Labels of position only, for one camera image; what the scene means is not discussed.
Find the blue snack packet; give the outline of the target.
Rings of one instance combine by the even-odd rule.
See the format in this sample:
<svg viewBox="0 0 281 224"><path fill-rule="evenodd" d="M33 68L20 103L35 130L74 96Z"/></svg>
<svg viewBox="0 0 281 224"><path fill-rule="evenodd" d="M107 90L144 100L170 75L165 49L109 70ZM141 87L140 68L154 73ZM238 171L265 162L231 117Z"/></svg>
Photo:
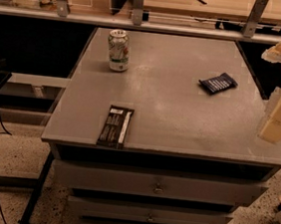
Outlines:
<svg viewBox="0 0 281 224"><path fill-rule="evenodd" d="M199 80L199 84L207 93L209 93L210 96L237 88L236 81L226 73L222 73L221 75L215 76L211 79L208 78L206 80Z"/></svg>

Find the metal railing with posts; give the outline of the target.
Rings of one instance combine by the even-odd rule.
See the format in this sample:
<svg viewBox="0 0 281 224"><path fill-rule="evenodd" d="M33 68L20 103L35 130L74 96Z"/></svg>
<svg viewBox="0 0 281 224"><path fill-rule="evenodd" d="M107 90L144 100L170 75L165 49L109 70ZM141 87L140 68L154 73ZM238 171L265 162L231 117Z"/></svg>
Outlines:
<svg viewBox="0 0 281 224"><path fill-rule="evenodd" d="M0 0L0 14L275 43L256 30L281 28L281 0L56 0L54 10L39 0Z"/></svg>

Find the dark brown chocolate bar wrapper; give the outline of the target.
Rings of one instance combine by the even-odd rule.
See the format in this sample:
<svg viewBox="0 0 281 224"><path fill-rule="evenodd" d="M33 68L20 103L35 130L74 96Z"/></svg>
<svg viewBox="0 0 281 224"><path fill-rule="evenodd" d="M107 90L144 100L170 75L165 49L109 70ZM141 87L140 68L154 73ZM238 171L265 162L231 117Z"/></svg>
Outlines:
<svg viewBox="0 0 281 224"><path fill-rule="evenodd" d="M111 106L96 145L121 150L134 112L132 109Z"/></svg>

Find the grey drawer cabinet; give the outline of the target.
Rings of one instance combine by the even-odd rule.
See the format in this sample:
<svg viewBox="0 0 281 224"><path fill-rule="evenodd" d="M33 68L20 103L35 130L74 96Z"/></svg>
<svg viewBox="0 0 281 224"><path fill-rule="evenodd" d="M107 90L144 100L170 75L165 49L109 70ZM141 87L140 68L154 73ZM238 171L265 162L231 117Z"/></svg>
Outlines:
<svg viewBox="0 0 281 224"><path fill-rule="evenodd" d="M115 73L108 65L108 31L95 33L43 132L54 161L137 167L266 185L281 169L281 143L268 143L256 134L264 103L235 44L136 31L130 38L130 67ZM210 96L199 80L222 73L233 78L237 88ZM135 111L121 150L96 145L111 106ZM68 189L70 196L79 198L230 215L241 207ZM70 213L79 224L82 219L153 224L78 216L71 207Z"/></svg>

